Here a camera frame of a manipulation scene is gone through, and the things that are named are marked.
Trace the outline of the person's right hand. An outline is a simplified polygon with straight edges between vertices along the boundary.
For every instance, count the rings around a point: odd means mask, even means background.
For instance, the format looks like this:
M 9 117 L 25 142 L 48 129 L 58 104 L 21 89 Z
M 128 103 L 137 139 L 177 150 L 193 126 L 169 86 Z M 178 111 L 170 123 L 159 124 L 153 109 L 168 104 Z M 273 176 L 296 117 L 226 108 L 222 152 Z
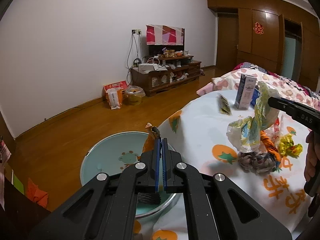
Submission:
M 320 159 L 319 135 L 314 131 L 311 131 L 306 137 L 306 143 L 308 144 L 308 150 L 306 155 L 304 177 L 306 181 L 309 181 L 315 176 L 316 164 Z

